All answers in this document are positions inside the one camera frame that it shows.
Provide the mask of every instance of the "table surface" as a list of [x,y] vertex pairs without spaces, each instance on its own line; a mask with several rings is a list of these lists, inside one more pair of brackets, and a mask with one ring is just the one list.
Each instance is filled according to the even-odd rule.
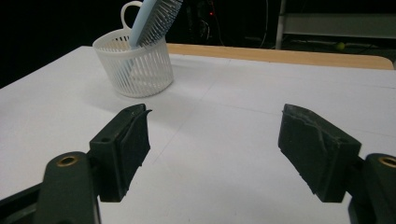
[[100,203],[103,223],[348,223],[350,197],[321,203],[277,147],[284,104],[351,134],[363,158],[396,154],[395,71],[170,58],[174,82],[147,98],[115,93],[91,47],[1,89],[0,199],[141,103],[151,150],[122,203]]
[[244,49],[202,45],[168,44],[169,52],[206,57],[232,58],[269,63],[296,63],[336,67],[393,70],[389,59],[379,56],[302,52],[274,49]]

